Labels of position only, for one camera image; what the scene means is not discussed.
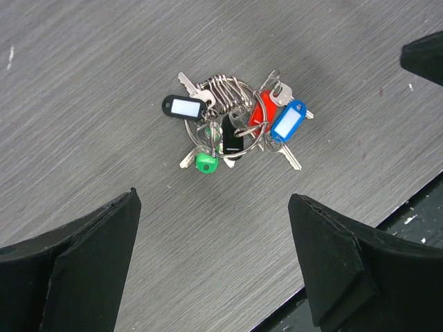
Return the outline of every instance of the white mark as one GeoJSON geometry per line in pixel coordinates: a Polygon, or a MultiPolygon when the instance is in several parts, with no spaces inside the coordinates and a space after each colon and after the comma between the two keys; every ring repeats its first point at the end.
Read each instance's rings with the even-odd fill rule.
{"type": "Polygon", "coordinates": [[[9,63],[8,66],[6,67],[7,70],[11,69],[13,57],[14,57],[14,45],[11,45],[11,49],[9,51],[9,63]]]}
{"type": "Polygon", "coordinates": [[[410,216],[409,218],[406,219],[406,221],[404,222],[405,225],[408,225],[412,220],[415,219],[415,217],[418,216],[418,214],[414,214],[413,216],[410,216]]]}

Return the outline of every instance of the wood grain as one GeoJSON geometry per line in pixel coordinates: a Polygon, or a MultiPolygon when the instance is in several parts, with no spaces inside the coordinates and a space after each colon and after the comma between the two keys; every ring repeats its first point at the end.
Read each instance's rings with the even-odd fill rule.
{"type": "Polygon", "coordinates": [[[116,331],[248,331],[302,286],[292,193],[376,225],[443,168],[441,88],[398,63],[442,14],[436,0],[0,0],[0,243],[134,186],[116,331]],[[258,151],[179,169],[192,143],[160,110],[185,93],[177,73],[259,86],[274,68],[316,116],[290,143],[303,170],[258,151]]]}

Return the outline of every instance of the white speck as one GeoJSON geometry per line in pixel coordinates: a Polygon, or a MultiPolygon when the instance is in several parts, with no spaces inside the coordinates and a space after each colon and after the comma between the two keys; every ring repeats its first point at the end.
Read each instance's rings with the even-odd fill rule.
{"type": "Polygon", "coordinates": [[[10,70],[10,68],[12,66],[13,57],[14,57],[14,45],[11,45],[11,49],[9,51],[9,63],[8,63],[8,66],[6,67],[7,70],[10,70]]]}
{"type": "Polygon", "coordinates": [[[409,218],[406,219],[406,221],[404,222],[405,225],[408,225],[412,220],[415,219],[415,217],[418,216],[418,214],[414,214],[413,216],[410,216],[409,218]]]}

